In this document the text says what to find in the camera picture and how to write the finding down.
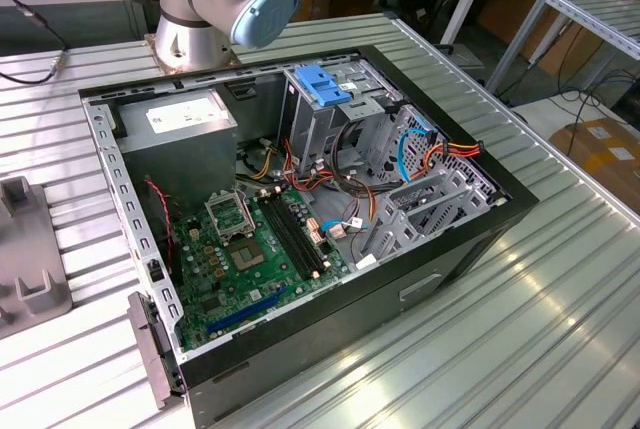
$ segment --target motherboard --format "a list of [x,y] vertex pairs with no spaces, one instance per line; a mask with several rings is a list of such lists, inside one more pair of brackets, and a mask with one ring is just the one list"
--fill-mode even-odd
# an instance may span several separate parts
[[[250,233],[228,232],[249,226],[254,228]],[[179,324],[185,350],[348,272],[334,242],[323,237],[292,188],[252,198],[236,191],[210,199],[207,210],[177,220],[173,231],[180,264],[172,279],[185,314]]]

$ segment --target green motherboard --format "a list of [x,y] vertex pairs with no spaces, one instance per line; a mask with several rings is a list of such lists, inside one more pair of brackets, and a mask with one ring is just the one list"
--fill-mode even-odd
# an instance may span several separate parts
[[[287,214],[290,220],[285,222],[295,221],[299,234],[304,234],[309,247],[315,251],[310,259],[322,261],[323,270],[314,271],[313,277],[294,265],[293,260],[301,257],[300,254],[290,257],[283,247],[283,242],[286,246],[290,241],[283,241],[282,226],[278,220],[268,217],[273,209],[256,197],[246,200],[255,233],[250,237],[239,234],[226,245],[218,237],[206,210],[174,222],[181,277],[172,276],[172,279],[185,314],[178,328],[186,350],[321,289],[348,272],[332,242],[312,241],[306,225],[311,215],[300,194],[288,189],[278,198],[279,207],[291,212]],[[222,214],[217,214],[218,228],[237,223],[238,211],[232,208],[225,207]],[[295,252],[295,247],[289,246],[291,249]]]

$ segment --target blue drive bay latch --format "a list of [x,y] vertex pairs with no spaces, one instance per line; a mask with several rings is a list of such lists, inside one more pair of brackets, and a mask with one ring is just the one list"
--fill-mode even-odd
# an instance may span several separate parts
[[296,69],[296,75],[307,91],[316,96],[318,104],[322,107],[340,104],[353,99],[351,94],[338,87],[331,74],[325,72],[317,64],[301,66]]

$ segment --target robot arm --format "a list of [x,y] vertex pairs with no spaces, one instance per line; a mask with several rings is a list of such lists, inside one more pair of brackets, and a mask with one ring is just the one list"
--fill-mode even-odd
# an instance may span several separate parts
[[172,69],[224,65],[230,44],[263,47],[282,32],[293,0],[160,0],[156,52]]

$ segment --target aluminum table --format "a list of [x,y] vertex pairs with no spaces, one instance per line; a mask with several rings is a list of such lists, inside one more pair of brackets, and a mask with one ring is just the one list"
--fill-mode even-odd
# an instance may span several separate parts
[[[560,16],[554,21],[534,51],[531,56],[532,62],[545,53],[568,20],[580,24],[603,41],[609,43],[613,48],[624,52],[636,61],[640,60],[640,1],[536,0],[493,74],[491,74],[489,82],[487,82],[489,91],[494,92],[498,88],[509,66],[518,56],[522,45],[548,7],[556,9]],[[596,71],[583,82],[584,87],[590,86],[606,65],[611,62],[616,53],[613,48],[609,50],[607,57]]]
[[[621,427],[640,415],[638,217],[400,21],[290,25],[245,62],[375,44],[541,200],[464,278],[219,423]],[[53,53],[0,59],[34,77]],[[44,86],[0,81],[0,174],[43,183],[70,313],[0,341],[0,427],[192,427],[158,412],[126,319],[139,289],[80,87],[159,75],[144,43],[72,51]]]

